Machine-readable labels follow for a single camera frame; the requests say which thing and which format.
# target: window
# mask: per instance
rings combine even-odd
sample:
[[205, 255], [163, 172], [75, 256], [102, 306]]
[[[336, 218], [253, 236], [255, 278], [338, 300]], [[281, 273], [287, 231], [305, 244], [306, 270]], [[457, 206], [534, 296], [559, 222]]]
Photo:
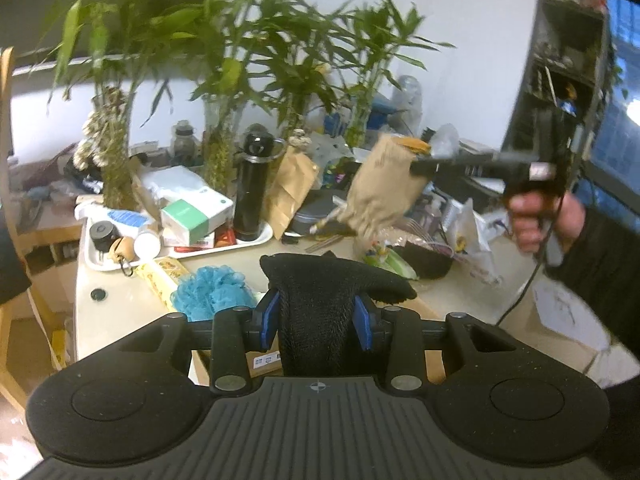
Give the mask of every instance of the window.
[[604, 111], [577, 196], [640, 232], [640, 4], [607, 4], [620, 82]]

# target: black fabric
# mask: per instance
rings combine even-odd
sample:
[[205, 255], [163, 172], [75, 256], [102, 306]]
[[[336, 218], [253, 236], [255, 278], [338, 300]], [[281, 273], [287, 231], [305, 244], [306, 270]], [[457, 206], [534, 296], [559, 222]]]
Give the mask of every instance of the black fabric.
[[280, 291], [278, 341], [288, 376], [368, 373], [372, 363], [351, 322], [354, 297], [365, 292], [385, 303], [416, 297], [406, 279], [341, 258], [276, 254], [261, 257], [260, 266]]
[[[640, 359], [640, 237], [595, 209], [562, 266], [547, 269]], [[611, 418], [592, 458], [613, 478], [640, 479], [640, 378], [605, 389]]]
[[0, 206], [0, 305], [19, 296], [30, 286], [31, 282], [9, 236], [4, 208]]

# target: floor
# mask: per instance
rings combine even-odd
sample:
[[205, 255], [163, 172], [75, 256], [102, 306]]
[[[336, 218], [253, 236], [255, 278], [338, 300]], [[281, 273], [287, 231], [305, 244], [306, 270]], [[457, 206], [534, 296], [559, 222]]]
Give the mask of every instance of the floor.
[[[14, 320], [7, 366], [27, 393], [53, 373], [49, 349], [34, 319]], [[42, 457], [24, 418], [0, 396], [0, 480], [17, 480]]]

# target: black thermos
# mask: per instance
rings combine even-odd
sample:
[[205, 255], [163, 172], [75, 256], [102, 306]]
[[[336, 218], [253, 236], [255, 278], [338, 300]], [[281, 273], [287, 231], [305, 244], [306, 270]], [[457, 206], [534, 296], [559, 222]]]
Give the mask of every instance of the black thermos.
[[236, 238], [251, 242], [260, 235], [260, 212], [267, 186], [269, 163], [284, 153], [273, 155], [274, 145], [282, 144], [264, 128], [251, 127], [244, 140], [238, 167], [238, 194], [234, 230]]

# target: glass vase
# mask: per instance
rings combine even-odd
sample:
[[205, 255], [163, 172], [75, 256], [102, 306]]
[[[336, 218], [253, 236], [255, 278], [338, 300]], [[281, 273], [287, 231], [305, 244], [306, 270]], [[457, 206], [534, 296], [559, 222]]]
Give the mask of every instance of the glass vase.
[[134, 96], [125, 96], [116, 89], [93, 99], [94, 118], [99, 121], [102, 131], [100, 140], [96, 142], [98, 157], [94, 157], [94, 161], [97, 158], [100, 162], [104, 205], [111, 209], [135, 211], [138, 208], [128, 165], [133, 99]]
[[344, 133], [344, 140], [350, 148], [361, 148], [367, 135], [367, 122], [371, 115], [373, 96], [361, 94], [351, 109], [351, 119]]
[[244, 107], [236, 110], [226, 97], [205, 95], [205, 131], [202, 138], [202, 178], [217, 192], [228, 196], [233, 174], [234, 139]]

